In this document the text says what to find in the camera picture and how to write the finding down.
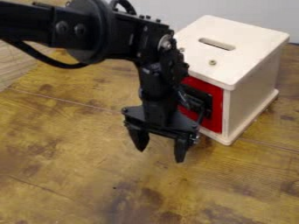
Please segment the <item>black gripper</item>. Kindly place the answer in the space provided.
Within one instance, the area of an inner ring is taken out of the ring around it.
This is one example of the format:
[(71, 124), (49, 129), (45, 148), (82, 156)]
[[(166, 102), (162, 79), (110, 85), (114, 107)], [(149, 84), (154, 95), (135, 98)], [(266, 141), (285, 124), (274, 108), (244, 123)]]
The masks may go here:
[(153, 61), (137, 62), (141, 106), (123, 108), (131, 140), (145, 151), (150, 134), (173, 138), (176, 161), (182, 163), (189, 149), (200, 143), (198, 123), (180, 111), (178, 88), (189, 77), (189, 64), (178, 49), (161, 50)]

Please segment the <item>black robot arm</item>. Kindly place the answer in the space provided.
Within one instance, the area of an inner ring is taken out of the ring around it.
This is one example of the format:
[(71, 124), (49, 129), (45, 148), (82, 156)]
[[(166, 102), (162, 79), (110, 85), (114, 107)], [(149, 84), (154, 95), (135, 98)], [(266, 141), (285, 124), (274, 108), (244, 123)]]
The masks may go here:
[(174, 140), (181, 163), (197, 143), (200, 124), (180, 111), (189, 102), (189, 64), (174, 30), (137, 13), (127, 0), (71, 0), (66, 6), (0, 0), (0, 40), (46, 64), (77, 69), (113, 59), (135, 63), (142, 104), (125, 107), (125, 125), (143, 151), (150, 136)]

